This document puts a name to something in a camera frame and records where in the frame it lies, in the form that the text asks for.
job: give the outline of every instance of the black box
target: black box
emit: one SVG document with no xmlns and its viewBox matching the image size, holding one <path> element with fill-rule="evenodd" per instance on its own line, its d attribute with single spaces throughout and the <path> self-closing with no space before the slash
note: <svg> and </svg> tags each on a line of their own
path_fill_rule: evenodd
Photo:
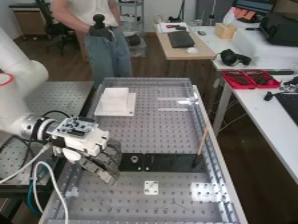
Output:
<svg viewBox="0 0 298 224">
<path fill-rule="evenodd" d="M 298 14 L 270 13 L 259 28 L 268 43 L 298 47 Z"/>
</svg>

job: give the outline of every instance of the computer monitor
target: computer monitor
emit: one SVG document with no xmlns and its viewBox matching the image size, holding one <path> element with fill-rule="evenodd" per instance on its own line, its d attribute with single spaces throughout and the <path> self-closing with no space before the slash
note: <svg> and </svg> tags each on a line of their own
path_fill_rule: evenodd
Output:
<svg viewBox="0 0 298 224">
<path fill-rule="evenodd" d="M 255 11 L 259 15 L 266 15 L 272 11 L 275 4 L 276 0 L 234 0 L 233 6 Z"/>
</svg>

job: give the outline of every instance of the person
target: person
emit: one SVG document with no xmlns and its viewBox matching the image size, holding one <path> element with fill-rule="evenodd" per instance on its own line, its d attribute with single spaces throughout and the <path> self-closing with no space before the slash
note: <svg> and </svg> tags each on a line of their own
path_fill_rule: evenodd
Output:
<svg viewBox="0 0 298 224">
<path fill-rule="evenodd" d="M 93 79 L 98 86 L 105 77 L 131 75 L 127 42 L 118 28 L 115 0 L 53 0 L 53 17 L 70 29 L 85 34 Z M 103 15 L 105 27 L 95 26 L 94 15 Z"/>
</svg>

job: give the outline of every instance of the white cloth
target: white cloth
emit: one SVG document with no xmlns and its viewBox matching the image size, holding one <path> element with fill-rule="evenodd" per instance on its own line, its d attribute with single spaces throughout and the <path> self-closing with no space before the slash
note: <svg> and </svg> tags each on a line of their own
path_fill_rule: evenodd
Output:
<svg viewBox="0 0 298 224">
<path fill-rule="evenodd" d="M 74 16 L 86 24 L 94 25 L 93 16 L 102 14 L 105 16 L 106 26 L 118 26 L 114 16 L 109 9 L 109 0 L 68 0 L 69 9 Z"/>
</svg>

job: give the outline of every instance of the keyboard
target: keyboard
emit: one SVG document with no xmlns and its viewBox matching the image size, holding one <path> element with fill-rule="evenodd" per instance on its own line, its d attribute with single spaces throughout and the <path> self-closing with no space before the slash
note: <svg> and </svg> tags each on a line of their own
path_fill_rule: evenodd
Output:
<svg viewBox="0 0 298 224">
<path fill-rule="evenodd" d="M 187 31 L 177 31 L 167 33 L 170 45 L 173 48 L 189 48 L 194 46 L 194 41 Z"/>
<path fill-rule="evenodd" d="M 290 115 L 292 121 L 298 125 L 298 94 L 276 94 L 275 95 L 283 109 Z"/>
</svg>

